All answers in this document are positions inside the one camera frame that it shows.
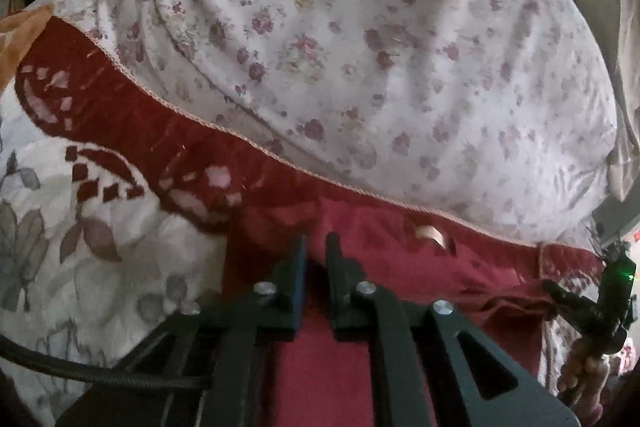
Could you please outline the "person's right hand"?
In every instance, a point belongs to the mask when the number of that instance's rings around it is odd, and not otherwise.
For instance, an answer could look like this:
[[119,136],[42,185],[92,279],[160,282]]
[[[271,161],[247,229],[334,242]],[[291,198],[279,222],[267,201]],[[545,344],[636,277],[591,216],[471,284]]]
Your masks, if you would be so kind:
[[556,389],[562,397],[574,392],[570,409],[582,426],[594,426],[611,405],[630,374],[618,375],[605,355],[595,357],[587,339],[574,341],[564,362]]

